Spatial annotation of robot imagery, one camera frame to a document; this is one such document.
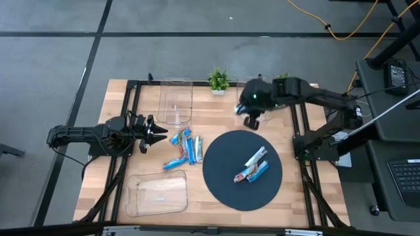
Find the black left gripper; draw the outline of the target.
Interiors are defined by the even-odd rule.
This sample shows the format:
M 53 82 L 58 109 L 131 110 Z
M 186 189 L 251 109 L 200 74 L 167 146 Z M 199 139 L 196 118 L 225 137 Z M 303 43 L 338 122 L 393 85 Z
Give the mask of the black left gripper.
M 133 119 L 132 131 L 133 136 L 136 140 L 140 141 L 139 150 L 141 153 L 147 153 L 147 145 L 152 146 L 153 144 L 162 141 L 167 138 L 162 133 L 168 132 L 166 128 L 160 127 L 155 124 L 154 116 L 149 115 L 147 118 L 147 124 L 145 123 L 146 118 L 143 115 L 138 115 Z

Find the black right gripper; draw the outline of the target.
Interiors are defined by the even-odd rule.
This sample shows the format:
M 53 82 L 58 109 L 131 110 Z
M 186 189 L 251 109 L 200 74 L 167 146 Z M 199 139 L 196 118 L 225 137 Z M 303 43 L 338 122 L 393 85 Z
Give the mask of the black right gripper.
M 257 119 L 262 113 L 271 111 L 275 107 L 272 99 L 272 84 L 262 79 L 251 79 L 246 82 L 239 98 L 239 104 L 235 106 L 236 115 L 247 114 L 243 124 L 251 130 L 257 130 Z

